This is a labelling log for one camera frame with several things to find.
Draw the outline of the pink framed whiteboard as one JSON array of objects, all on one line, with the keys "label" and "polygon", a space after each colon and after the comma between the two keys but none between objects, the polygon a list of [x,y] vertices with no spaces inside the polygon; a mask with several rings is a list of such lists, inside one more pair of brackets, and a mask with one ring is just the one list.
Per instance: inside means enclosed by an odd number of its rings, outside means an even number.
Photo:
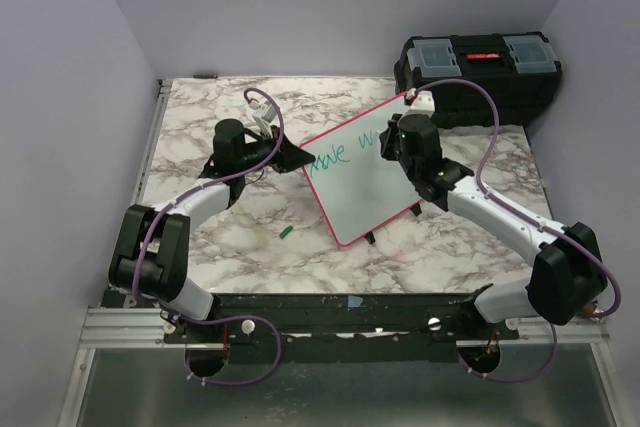
[{"label": "pink framed whiteboard", "polygon": [[300,144],[315,156],[303,171],[342,247],[421,202],[400,165],[380,154],[379,134],[393,114],[406,110],[398,94]]}]

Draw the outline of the green marker cap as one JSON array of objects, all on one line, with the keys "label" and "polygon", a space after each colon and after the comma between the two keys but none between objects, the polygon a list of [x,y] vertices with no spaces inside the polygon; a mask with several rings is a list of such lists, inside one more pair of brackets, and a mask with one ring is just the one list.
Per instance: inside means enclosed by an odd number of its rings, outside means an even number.
[{"label": "green marker cap", "polygon": [[293,226],[287,226],[283,231],[280,232],[279,238],[284,239],[288,234],[293,230]]}]

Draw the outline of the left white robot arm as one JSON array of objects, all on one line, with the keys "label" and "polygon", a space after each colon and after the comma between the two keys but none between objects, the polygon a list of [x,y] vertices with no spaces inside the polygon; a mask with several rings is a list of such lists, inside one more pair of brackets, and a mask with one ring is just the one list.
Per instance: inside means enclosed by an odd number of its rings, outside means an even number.
[{"label": "left white robot arm", "polygon": [[187,329],[197,340],[214,340],[221,332],[222,319],[212,311],[213,294],[188,277],[190,235],[238,201],[249,173],[265,167],[289,173],[315,160],[313,154],[291,143],[278,126],[258,134],[236,119],[218,122],[213,153],[193,187],[163,204],[134,204],[126,210],[109,267],[109,283],[163,302],[188,317]]}]

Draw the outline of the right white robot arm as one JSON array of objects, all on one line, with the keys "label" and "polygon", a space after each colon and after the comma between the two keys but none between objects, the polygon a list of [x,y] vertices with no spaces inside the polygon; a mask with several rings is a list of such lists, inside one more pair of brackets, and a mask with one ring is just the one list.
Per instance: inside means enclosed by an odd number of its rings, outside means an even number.
[{"label": "right white robot arm", "polygon": [[381,156],[397,162],[420,198],[463,217],[517,253],[532,268],[527,279],[476,291],[460,326],[480,339],[497,323],[541,317],[562,326],[608,285],[594,232],[531,213],[489,189],[473,171],[442,154],[437,127],[422,114],[395,114],[380,135]]}]

